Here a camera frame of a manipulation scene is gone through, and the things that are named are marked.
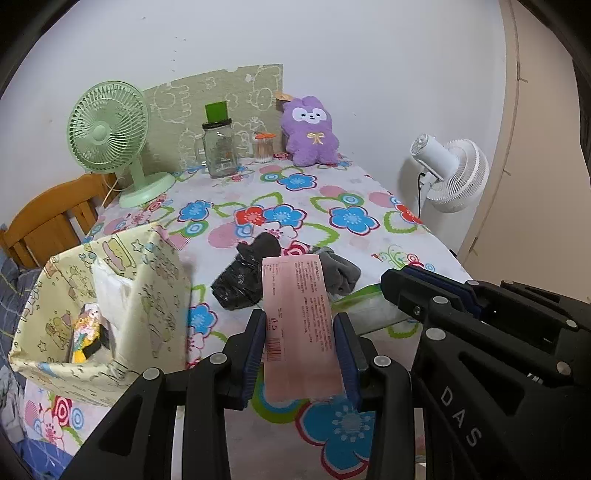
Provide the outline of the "plaid grey pillow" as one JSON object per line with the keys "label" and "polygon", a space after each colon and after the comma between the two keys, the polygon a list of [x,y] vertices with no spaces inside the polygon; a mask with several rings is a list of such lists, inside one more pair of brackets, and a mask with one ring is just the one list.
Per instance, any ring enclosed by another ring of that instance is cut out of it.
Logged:
{"label": "plaid grey pillow", "polygon": [[21,313],[39,277],[38,268],[25,269],[1,252],[1,414],[16,419],[26,380],[10,366],[9,353]]}

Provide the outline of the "yellow cartoon fabric storage box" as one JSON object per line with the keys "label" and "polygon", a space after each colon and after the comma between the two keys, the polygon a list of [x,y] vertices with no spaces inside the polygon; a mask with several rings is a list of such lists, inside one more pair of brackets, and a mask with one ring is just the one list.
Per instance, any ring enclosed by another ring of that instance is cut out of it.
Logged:
{"label": "yellow cartoon fabric storage box", "polygon": [[[112,321],[106,353],[77,363],[75,324],[96,306],[93,278],[105,266],[130,288]],[[110,406],[144,370],[185,366],[190,282],[177,251],[156,224],[107,235],[50,258],[23,307],[9,353],[12,368],[45,389],[73,400]]]}

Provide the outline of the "glass jar with green lid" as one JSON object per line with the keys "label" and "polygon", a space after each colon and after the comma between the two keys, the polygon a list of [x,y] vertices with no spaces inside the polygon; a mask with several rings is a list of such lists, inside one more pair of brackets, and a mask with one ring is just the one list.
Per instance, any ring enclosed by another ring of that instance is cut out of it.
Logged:
{"label": "glass jar with green lid", "polygon": [[201,145],[197,156],[204,161],[213,179],[229,177],[238,172],[235,153],[235,132],[228,114],[228,102],[219,101],[204,106],[205,122],[197,137]]}

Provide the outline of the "beige door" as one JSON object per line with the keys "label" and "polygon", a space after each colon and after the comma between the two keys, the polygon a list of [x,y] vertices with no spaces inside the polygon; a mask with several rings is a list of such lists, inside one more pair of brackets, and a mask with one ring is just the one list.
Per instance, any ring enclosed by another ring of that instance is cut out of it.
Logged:
{"label": "beige door", "polygon": [[489,182],[458,258],[475,279],[590,299],[590,178],[571,57],[517,1],[500,4],[504,110]]}

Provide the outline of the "purple bunny plush toy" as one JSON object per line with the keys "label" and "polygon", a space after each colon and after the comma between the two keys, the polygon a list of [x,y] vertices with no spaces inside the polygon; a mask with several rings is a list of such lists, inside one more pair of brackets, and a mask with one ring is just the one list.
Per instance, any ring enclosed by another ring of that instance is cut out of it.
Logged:
{"label": "purple bunny plush toy", "polygon": [[338,163],[339,140],[332,131],[332,117],[317,97],[293,98],[284,104],[280,127],[295,166]]}

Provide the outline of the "green patterned board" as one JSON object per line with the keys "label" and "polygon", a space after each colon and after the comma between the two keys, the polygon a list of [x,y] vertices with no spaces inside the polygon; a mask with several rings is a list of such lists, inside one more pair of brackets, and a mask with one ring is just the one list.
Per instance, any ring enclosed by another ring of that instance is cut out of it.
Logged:
{"label": "green patterned board", "polygon": [[280,135],[283,65],[215,70],[162,83],[144,91],[150,114],[141,159],[144,171],[176,172],[197,167],[195,148],[204,125],[229,119],[239,156],[252,155],[256,134]]}

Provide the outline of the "green desk fan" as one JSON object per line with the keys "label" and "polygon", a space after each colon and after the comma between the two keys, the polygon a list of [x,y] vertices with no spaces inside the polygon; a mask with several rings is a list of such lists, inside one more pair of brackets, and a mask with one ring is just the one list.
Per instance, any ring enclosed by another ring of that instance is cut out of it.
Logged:
{"label": "green desk fan", "polygon": [[123,208],[149,202],[169,190],[172,174],[146,175],[141,153],[147,141],[149,112],[143,93],[119,80],[98,83],[75,103],[66,137],[74,159],[96,174],[129,173],[131,184],[119,195]]}

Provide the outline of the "yellow cartoon tissue pack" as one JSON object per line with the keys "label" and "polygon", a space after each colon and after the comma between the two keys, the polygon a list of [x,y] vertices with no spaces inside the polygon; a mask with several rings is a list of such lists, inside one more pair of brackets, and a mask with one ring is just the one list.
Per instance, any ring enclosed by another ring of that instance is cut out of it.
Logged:
{"label": "yellow cartoon tissue pack", "polygon": [[96,303],[86,304],[78,316],[71,345],[71,362],[84,363],[101,347],[102,315]]}

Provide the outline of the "white standing fan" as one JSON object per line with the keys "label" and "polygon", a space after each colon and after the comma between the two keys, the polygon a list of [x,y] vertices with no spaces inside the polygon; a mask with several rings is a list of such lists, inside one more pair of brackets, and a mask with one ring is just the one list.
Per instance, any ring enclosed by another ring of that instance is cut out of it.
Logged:
{"label": "white standing fan", "polygon": [[433,135],[421,134],[410,154],[422,167],[418,177],[418,214],[426,203],[440,213],[465,210],[480,198],[490,175],[488,159],[470,139],[440,143]]}

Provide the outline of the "grey sock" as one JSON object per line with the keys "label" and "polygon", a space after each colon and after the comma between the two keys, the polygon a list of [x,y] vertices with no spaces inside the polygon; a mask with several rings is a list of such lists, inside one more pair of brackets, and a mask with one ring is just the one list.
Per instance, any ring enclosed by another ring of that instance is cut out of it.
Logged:
{"label": "grey sock", "polygon": [[361,270],[348,259],[335,254],[329,247],[315,247],[312,254],[318,255],[329,294],[346,296],[353,292],[359,281]]}

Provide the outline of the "small toothpick jar orange lid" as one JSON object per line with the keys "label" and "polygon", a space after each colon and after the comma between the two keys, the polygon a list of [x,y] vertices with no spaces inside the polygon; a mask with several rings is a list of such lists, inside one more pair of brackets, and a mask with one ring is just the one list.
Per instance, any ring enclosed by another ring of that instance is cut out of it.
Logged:
{"label": "small toothpick jar orange lid", "polygon": [[273,141],[276,136],[270,132],[256,132],[252,138],[253,158],[256,162],[266,163],[273,160]]}

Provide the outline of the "floral tablecloth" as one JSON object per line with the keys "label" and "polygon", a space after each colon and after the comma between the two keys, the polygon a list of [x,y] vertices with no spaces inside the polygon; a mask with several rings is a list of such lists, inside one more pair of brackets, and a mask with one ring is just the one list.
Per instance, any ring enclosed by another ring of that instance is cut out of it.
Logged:
{"label": "floral tablecloth", "polygon": [[[224,309],[211,284],[235,258],[236,246],[263,232],[279,240],[283,254],[329,247],[353,262],[361,270],[353,292],[380,285],[386,270],[407,265],[459,282],[468,279],[410,208],[348,160],[308,168],[249,161],[225,179],[213,179],[204,169],[187,170],[167,192],[139,207],[111,203],[80,245],[148,224],[156,224],[177,251],[190,282],[188,368],[221,351],[245,327],[249,309]],[[419,332],[418,322],[409,319],[372,333],[384,351],[411,363]],[[32,467],[58,477],[109,407],[57,395],[27,379],[23,418]]]}

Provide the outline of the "pink paper packet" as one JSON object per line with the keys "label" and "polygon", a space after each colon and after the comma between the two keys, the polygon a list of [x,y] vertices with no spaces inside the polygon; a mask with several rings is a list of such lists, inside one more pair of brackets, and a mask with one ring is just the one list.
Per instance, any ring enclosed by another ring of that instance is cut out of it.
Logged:
{"label": "pink paper packet", "polygon": [[317,255],[263,259],[266,399],[328,399],[342,393],[331,308]]}

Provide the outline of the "white tissue pack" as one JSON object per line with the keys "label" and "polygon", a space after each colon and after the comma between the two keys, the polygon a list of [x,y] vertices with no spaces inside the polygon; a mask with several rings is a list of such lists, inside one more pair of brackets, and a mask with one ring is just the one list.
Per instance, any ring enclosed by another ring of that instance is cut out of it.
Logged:
{"label": "white tissue pack", "polygon": [[99,313],[99,336],[89,347],[90,360],[128,364],[130,360],[124,340],[131,312],[133,282],[116,274],[102,259],[93,264],[92,275]]}

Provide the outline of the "black sock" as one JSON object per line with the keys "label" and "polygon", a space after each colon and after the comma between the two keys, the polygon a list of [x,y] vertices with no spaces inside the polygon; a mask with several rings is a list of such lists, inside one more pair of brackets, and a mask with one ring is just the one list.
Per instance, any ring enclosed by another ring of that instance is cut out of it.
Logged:
{"label": "black sock", "polygon": [[226,310],[252,307],[263,298],[263,259],[280,256],[279,240],[260,233],[250,244],[239,243],[238,254],[211,284],[212,295]]}

